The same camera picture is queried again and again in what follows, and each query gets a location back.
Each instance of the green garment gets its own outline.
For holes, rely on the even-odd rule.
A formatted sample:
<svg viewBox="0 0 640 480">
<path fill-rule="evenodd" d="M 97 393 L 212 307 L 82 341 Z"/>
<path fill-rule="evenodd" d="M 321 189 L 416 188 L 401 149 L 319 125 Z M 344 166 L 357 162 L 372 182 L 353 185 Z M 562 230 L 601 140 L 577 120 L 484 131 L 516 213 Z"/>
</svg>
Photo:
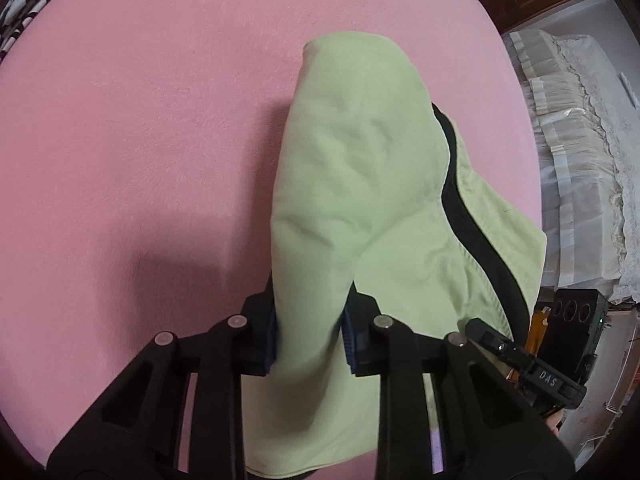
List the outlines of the green garment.
<svg viewBox="0 0 640 480">
<path fill-rule="evenodd" d="M 455 139 L 466 209 L 530 311 L 545 235 L 473 171 Z M 444 213 L 448 165 L 429 94 L 395 43 L 339 32 L 305 47 L 271 217 L 278 357 L 268 377 L 242 382 L 253 473 L 283 478 L 376 447 L 379 379 L 351 375 L 336 330 L 351 282 L 416 333 L 441 338 L 481 317 L 511 336 Z"/>
</svg>

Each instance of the white wall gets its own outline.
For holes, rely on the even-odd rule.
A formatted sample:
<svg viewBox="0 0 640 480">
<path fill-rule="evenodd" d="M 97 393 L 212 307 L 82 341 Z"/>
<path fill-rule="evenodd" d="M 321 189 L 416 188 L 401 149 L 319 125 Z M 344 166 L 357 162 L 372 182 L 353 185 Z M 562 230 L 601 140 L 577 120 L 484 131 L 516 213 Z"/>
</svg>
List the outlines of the white wall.
<svg viewBox="0 0 640 480">
<path fill-rule="evenodd" d="M 524 28 L 541 28 L 554 36 L 593 36 L 640 97 L 640 44 L 613 0 L 574 0 L 518 27 Z"/>
</svg>

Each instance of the pink blanket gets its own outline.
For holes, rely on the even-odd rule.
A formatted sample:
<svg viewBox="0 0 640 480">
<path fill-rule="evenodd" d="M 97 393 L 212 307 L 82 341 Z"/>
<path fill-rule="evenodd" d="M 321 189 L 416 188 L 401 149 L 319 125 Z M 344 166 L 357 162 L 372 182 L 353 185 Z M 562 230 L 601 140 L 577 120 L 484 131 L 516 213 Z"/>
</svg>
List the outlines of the pink blanket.
<svg viewBox="0 0 640 480">
<path fill-rule="evenodd" d="M 333 30 L 392 38 L 540 224 L 529 118 L 476 0 L 53 0 L 0 70 L 0 411 L 38 460 L 156 332 L 263 286 L 302 47 Z"/>
</svg>

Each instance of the folded cloth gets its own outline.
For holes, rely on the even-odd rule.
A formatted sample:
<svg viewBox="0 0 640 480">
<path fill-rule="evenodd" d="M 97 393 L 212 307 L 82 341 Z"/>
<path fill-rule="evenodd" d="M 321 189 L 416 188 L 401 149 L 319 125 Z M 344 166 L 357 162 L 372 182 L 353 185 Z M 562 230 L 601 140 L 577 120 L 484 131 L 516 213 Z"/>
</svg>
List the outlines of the folded cloth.
<svg viewBox="0 0 640 480">
<path fill-rule="evenodd" d="M 50 0 L 9 0 L 0 12 L 0 63 Z"/>
<path fill-rule="evenodd" d="M 379 381 L 351 375 L 337 330 L 352 282 L 414 332 L 480 317 L 524 342 L 545 253 L 395 43 L 340 32 L 303 57 L 271 217 L 278 359 L 242 378 L 246 462 L 267 478 L 376 447 Z"/>
</svg>

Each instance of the black and white patterned cloth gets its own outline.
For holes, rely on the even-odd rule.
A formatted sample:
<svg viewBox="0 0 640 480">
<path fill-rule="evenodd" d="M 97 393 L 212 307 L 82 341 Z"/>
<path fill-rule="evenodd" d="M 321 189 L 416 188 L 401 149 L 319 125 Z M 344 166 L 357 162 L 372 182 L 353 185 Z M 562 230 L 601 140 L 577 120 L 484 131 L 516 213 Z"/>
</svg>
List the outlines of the black and white patterned cloth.
<svg viewBox="0 0 640 480">
<path fill-rule="evenodd" d="M 0 12 L 0 63 L 23 30 L 50 0 L 9 0 Z"/>
</svg>

